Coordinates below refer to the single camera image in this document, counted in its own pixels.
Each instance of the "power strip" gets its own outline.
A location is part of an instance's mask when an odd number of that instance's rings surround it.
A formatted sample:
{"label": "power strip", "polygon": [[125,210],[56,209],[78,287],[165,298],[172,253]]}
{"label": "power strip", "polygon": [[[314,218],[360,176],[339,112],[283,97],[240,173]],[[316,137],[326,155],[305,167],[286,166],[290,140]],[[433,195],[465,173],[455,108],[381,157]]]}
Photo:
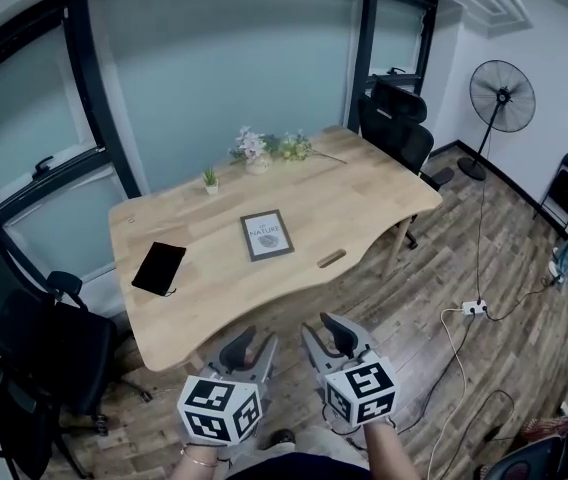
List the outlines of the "power strip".
{"label": "power strip", "polygon": [[465,315],[485,315],[486,314],[486,301],[482,299],[479,304],[476,300],[470,302],[462,302],[462,311]]}

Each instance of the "fan base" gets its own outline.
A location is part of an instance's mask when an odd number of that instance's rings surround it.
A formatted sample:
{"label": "fan base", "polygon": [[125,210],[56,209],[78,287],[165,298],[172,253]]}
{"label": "fan base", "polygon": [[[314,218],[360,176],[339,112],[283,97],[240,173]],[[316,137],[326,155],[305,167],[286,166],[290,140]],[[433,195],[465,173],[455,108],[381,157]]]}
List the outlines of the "fan base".
{"label": "fan base", "polygon": [[460,171],[474,180],[484,181],[486,179],[484,167],[471,158],[460,158],[457,161],[457,166],[460,168]]}

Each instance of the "standing fan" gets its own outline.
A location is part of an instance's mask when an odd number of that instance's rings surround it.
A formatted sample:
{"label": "standing fan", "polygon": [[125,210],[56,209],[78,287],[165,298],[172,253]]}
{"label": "standing fan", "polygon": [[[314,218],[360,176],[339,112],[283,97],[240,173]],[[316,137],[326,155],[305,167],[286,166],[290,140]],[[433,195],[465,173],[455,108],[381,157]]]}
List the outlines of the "standing fan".
{"label": "standing fan", "polygon": [[[533,119],[535,92],[528,78],[513,64],[503,60],[489,60],[481,64],[471,77],[469,90],[475,112],[488,124],[479,155],[492,128],[513,133]],[[477,159],[460,158],[457,165],[473,179],[486,179],[486,171]]]}

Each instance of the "black and white marker cube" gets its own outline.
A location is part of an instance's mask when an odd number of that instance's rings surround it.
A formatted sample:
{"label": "black and white marker cube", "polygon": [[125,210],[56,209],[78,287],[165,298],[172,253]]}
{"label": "black and white marker cube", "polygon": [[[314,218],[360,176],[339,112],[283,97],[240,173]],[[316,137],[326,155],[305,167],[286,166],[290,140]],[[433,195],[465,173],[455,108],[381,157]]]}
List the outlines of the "black and white marker cube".
{"label": "black and white marker cube", "polygon": [[386,357],[331,373],[326,380],[326,404],[352,427],[387,416],[395,408],[397,382]]}
{"label": "black and white marker cube", "polygon": [[240,443],[263,415],[257,385],[193,375],[177,409],[192,438],[222,445]]}

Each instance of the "frosted glass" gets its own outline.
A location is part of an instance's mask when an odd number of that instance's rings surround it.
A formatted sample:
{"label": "frosted glass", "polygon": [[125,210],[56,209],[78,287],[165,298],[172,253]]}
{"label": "frosted glass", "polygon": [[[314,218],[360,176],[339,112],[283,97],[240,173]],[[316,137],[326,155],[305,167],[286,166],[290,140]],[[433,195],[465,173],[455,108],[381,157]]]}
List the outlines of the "frosted glass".
{"label": "frosted glass", "polygon": [[153,191],[224,161],[244,125],[343,121],[353,0],[89,1]]}
{"label": "frosted glass", "polygon": [[0,64],[0,189],[47,156],[80,142],[61,71],[70,66],[57,28]]}
{"label": "frosted glass", "polygon": [[415,73],[424,10],[395,0],[378,0],[370,74],[392,67]]}
{"label": "frosted glass", "polygon": [[114,261],[108,212],[123,200],[109,168],[51,194],[6,230],[45,276],[63,270],[88,281]]}

